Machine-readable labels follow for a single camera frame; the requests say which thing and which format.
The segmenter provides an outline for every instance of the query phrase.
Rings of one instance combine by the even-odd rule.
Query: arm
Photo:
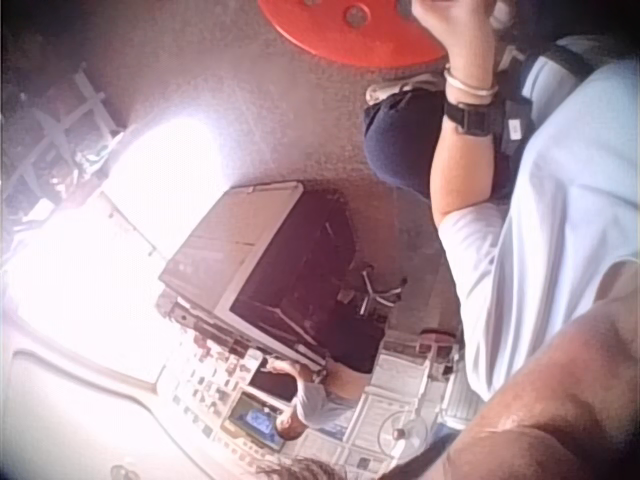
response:
[[[451,73],[475,88],[493,85],[495,38],[488,20],[495,0],[414,0],[413,14],[442,42]],[[478,97],[447,84],[453,104],[482,105]],[[493,138],[458,133],[446,117],[431,167],[431,202],[436,226],[450,213],[485,202],[493,182]]]
[[[638,273],[627,265],[614,295],[538,352],[421,478],[586,479],[613,467],[639,420]]]
[[[301,363],[269,359],[266,369],[272,373],[291,375],[297,382],[313,382],[313,372],[309,367]]]

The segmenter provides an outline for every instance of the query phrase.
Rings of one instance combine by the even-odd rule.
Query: sunlight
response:
[[[105,193],[147,240],[171,255],[224,193],[207,127],[176,120],[124,152]],[[155,301],[164,260],[96,197],[54,215],[10,264],[19,315],[67,348],[154,381],[179,342]]]
[[[198,120],[173,120],[121,156],[104,189],[125,217],[170,257],[229,188],[218,142]]]

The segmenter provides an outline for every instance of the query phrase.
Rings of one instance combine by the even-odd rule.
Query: knee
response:
[[[396,95],[367,110],[364,153],[378,178],[428,198],[442,109],[431,92]]]

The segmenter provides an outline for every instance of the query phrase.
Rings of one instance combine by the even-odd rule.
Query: hand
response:
[[[451,73],[476,88],[493,82],[495,35],[489,22],[496,0],[413,0],[412,11],[447,49]]]
[[[295,369],[293,362],[270,357],[264,370],[271,373],[291,373]]]

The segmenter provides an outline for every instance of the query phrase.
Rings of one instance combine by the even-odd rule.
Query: sticker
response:
[[[522,139],[522,126],[519,118],[509,120],[509,138],[511,140]]]

